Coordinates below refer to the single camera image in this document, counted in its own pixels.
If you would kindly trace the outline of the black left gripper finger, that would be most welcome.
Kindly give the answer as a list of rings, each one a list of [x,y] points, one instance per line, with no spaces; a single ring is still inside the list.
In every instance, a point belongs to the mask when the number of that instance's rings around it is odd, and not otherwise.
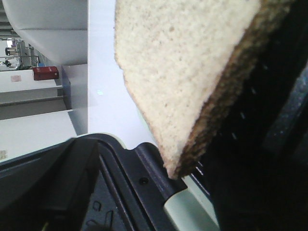
[[[1,230],[81,230],[98,172],[97,141],[86,138],[2,162]]]

